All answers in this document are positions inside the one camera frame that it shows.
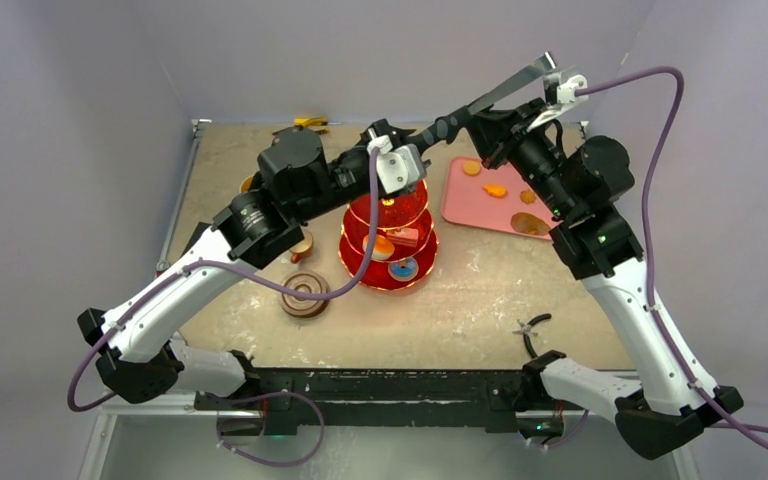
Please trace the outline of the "yellow frosted donut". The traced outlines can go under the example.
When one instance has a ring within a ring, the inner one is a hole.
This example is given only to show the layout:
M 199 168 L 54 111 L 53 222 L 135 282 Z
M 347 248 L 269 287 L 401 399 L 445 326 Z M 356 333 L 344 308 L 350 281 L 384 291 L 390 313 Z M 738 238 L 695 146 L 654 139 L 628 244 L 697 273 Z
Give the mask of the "yellow frosted donut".
M 384 235 L 376 234 L 374 239 L 371 239 L 369 235 L 365 236 L 362 242 L 363 248 L 367 249 L 369 244 L 372 244 L 371 259 L 373 261 L 387 261 L 395 254 L 396 246 Z

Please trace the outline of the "round orange cookie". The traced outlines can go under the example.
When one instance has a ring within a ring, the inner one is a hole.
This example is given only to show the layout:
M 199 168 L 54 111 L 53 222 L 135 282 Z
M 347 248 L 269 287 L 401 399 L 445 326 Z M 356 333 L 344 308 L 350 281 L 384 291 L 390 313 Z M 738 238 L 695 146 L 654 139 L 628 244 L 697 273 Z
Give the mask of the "round orange cookie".
M 467 160 L 462 163 L 462 172 L 467 176 L 477 176 L 482 172 L 482 165 L 475 160 Z

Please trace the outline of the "black serving tongs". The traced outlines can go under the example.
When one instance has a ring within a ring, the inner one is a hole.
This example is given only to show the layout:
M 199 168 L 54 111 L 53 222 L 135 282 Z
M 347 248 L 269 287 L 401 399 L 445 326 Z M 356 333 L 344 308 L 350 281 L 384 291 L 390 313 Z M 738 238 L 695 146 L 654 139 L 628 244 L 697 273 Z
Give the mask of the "black serving tongs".
M 438 117 L 430 126 L 419 133 L 404 136 L 403 143 L 415 146 L 420 153 L 424 153 L 427 149 L 441 142 L 451 144 L 476 114 L 487 110 L 499 101 L 540 79 L 556 67 L 557 64 L 553 55 L 549 51 L 545 51 L 537 59 L 522 67 L 490 91 L 453 112 Z

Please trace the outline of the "orange duck pastry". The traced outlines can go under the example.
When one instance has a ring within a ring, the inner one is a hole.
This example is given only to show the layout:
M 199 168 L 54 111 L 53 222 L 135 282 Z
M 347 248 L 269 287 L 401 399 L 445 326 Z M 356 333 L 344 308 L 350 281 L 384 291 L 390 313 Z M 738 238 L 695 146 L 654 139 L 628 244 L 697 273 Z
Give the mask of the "orange duck pastry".
M 503 185 L 497 184 L 485 184 L 482 186 L 483 191 L 493 198 L 505 198 L 508 194 L 508 190 Z

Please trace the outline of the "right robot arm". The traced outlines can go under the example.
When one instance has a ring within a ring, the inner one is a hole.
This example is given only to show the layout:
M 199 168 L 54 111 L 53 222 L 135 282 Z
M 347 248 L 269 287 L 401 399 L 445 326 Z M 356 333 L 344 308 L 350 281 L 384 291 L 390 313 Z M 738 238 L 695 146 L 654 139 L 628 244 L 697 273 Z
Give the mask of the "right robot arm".
M 555 252 L 605 312 L 638 377 L 624 380 L 550 351 L 524 366 L 513 403 L 574 403 L 610 420 L 635 453 L 654 460 L 740 409 L 743 399 L 691 364 L 646 283 L 643 247 L 615 208 L 635 182 L 625 147 L 598 135 L 565 154 L 537 124 L 545 109 L 540 99 L 510 110 L 475 108 L 466 131 L 484 167 L 512 166 L 549 208 Z

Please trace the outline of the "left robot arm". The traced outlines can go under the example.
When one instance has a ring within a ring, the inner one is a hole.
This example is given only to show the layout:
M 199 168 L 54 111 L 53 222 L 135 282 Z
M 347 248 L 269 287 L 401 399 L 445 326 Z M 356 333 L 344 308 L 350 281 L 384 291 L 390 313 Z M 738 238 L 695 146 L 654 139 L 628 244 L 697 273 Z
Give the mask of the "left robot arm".
M 281 131 L 257 158 L 251 186 L 216 214 L 196 242 L 147 287 L 118 307 L 88 309 L 78 318 L 94 366 L 110 397 L 132 404 L 172 389 L 220 396 L 244 409 L 258 382 L 242 354 L 193 349 L 178 330 L 220 294 L 260 271 L 303 240 L 305 225 L 368 197 L 412 192 L 425 178 L 432 132 L 379 120 L 359 141 L 328 160 L 320 137 L 306 128 Z

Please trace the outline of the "pink serving tray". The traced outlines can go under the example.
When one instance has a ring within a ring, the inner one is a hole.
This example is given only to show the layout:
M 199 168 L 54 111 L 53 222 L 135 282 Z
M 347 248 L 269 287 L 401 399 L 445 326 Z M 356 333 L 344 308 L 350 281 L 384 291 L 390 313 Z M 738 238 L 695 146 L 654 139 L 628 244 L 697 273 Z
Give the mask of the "pink serving tray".
M 531 187 L 512 165 L 505 164 L 496 170 L 483 168 L 479 175 L 471 177 L 462 172 L 462 163 L 467 160 L 478 161 L 474 158 L 459 156 L 453 158 L 449 164 L 441 200 L 443 219 L 463 226 L 536 239 L 549 238 L 549 234 L 530 236 L 516 233 L 511 229 L 511 217 L 518 212 L 533 214 L 545 220 L 552 228 L 557 225 L 553 220 L 552 211 L 540 199 L 530 205 L 520 200 L 520 193 L 530 190 Z M 507 188 L 508 194 L 505 198 L 493 198 L 483 191 L 482 186 L 485 184 L 503 185 Z

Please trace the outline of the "flower-shaped orange cookie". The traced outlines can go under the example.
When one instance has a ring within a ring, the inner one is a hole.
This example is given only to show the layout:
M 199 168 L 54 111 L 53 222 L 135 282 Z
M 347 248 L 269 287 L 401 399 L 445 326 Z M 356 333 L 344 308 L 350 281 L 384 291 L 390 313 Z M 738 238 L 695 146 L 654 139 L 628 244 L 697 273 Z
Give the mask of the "flower-shaped orange cookie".
M 537 201 L 537 195 L 532 190 L 524 190 L 519 195 L 520 200 L 525 204 L 534 204 Z

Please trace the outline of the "pink layered cake slice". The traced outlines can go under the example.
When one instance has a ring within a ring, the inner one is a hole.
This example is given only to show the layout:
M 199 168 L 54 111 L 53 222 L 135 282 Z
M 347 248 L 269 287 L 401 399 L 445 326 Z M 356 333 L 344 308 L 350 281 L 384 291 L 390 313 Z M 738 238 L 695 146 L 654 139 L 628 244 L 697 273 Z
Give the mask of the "pink layered cake slice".
M 396 246 L 415 248 L 419 244 L 420 233 L 416 228 L 404 227 L 386 230 L 385 237 Z

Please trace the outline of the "red three-tier cake stand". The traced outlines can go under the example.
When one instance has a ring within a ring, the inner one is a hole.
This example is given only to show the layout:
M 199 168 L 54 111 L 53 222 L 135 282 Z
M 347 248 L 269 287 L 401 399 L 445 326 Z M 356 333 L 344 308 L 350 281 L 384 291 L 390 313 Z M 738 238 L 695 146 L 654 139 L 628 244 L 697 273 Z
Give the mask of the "red three-tier cake stand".
M 370 288 L 409 288 L 432 271 L 439 248 L 429 209 L 427 184 L 395 199 L 377 203 L 378 222 L 373 254 L 360 282 Z M 342 219 L 338 255 L 352 276 L 358 273 L 368 247 L 372 204 L 368 195 L 349 204 Z

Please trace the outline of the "blue frosted donut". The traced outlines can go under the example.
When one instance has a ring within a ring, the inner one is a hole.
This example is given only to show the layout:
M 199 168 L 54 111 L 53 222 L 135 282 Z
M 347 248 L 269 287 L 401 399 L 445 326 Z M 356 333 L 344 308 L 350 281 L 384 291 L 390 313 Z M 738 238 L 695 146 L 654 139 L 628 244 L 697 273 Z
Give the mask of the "blue frosted donut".
M 414 257 L 407 257 L 388 266 L 389 275 L 400 283 L 411 282 L 417 277 L 418 271 L 419 264 Z

